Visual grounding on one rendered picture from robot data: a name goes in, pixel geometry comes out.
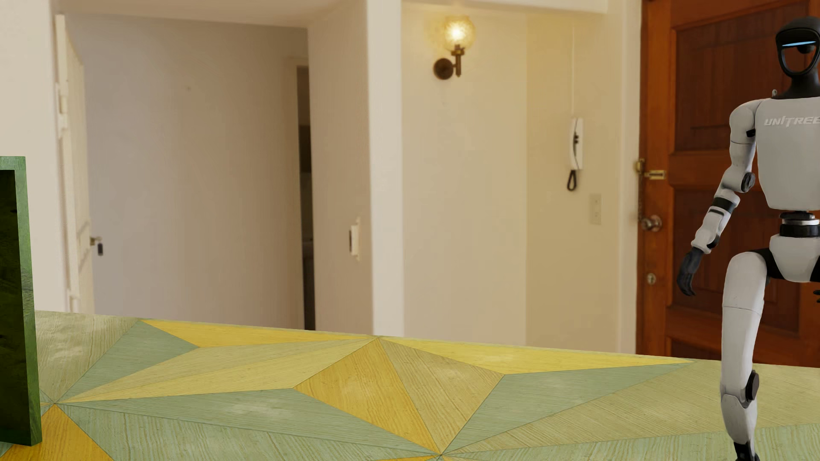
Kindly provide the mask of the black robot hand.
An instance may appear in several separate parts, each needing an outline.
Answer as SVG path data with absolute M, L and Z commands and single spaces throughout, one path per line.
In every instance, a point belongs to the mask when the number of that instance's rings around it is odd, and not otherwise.
M 688 253 L 682 258 L 681 266 L 679 267 L 676 283 L 680 291 L 685 296 L 695 296 L 692 286 L 695 273 L 698 271 L 703 251 L 697 247 L 692 247 Z

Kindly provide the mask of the white interior door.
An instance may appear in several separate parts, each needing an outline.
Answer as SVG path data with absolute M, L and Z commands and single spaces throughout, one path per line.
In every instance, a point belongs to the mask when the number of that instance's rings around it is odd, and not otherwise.
M 103 243 L 93 234 L 90 213 L 85 69 L 62 14 L 55 16 L 55 38 L 69 310 L 93 314 L 94 260 Z

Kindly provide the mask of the green wooden panel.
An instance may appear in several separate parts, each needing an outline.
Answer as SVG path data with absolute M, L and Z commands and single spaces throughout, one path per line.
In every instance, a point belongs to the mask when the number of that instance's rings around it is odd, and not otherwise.
M 0 442 L 42 438 L 26 159 L 0 156 Z

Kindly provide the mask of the white wall intercom handset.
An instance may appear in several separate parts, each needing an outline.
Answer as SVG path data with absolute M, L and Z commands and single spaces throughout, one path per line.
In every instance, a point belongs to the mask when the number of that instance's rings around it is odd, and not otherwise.
M 572 118 L 570 123 L 568 150 L 569 175 L 567 181 L 567 190 L 570 192 L 576 190 L 579 174 L 583 169 L 583 131 L 584 119 L 582 117 Z

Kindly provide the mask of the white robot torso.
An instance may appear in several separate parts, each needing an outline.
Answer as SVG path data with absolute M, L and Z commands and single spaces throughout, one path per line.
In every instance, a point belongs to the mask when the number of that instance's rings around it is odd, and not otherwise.
M 820 211 L 820 97 L 765 99 L 755 114 L 758 177 L 767 204 L 785 212 Z M 808 282 L 820 236 L 773 236 L 782 277 Z

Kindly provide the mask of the black robot head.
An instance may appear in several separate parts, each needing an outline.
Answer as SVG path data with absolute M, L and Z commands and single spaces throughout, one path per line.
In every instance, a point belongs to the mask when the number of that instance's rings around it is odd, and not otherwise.
M 820 97 L 820 18 L 805 16 L 782 26 L 776 34 L 778 62 L 791 84 L 774 99 Z

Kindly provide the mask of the white right robot leg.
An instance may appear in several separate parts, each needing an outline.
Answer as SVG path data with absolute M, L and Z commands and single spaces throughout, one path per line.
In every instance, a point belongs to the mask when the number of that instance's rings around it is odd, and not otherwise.
M 764 310 L 767 266 L 757 253 L 738 254 L 727 267 L 723 289 L 721 410 L 736 461 L 760 461 L 753 435 L 759 375 L 753 350 Z

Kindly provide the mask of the glowing globe wall sconce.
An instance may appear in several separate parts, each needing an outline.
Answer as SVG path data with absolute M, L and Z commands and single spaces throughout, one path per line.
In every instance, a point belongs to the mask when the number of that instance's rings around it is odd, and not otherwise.
M 441 80 L 460 77 L 463 73 L 463 57 L 476 39 L 476 26 L 467 15 L 446 16 L 442 24 L 442 38 L 452 59 L 436 60 L 433 65 L 434 76 Z

